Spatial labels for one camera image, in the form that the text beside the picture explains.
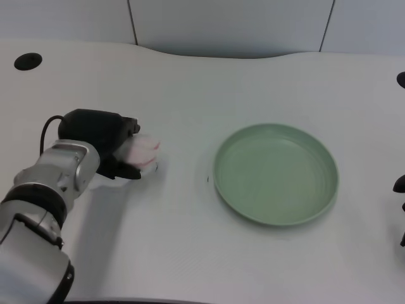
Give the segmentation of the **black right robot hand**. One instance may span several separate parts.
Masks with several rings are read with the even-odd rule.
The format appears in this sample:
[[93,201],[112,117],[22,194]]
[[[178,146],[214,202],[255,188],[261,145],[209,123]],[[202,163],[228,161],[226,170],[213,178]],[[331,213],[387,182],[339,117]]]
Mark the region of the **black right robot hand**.
[[[395,193],[405,193],[405,175],[398,178],[392,188]],[[400,245],[405,247],[405,234],[403,234]]]

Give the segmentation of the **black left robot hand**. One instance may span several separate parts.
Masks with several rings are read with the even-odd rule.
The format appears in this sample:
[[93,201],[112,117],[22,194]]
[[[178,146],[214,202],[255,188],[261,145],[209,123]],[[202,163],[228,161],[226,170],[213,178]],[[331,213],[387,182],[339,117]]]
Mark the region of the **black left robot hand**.
[[136,118],[107,111],[76,109],[63,117],[58,127],[58,137],[93,145],[100,157],[99,175],[109,179],[139,180],[140,170],[114,155],[139,131]]

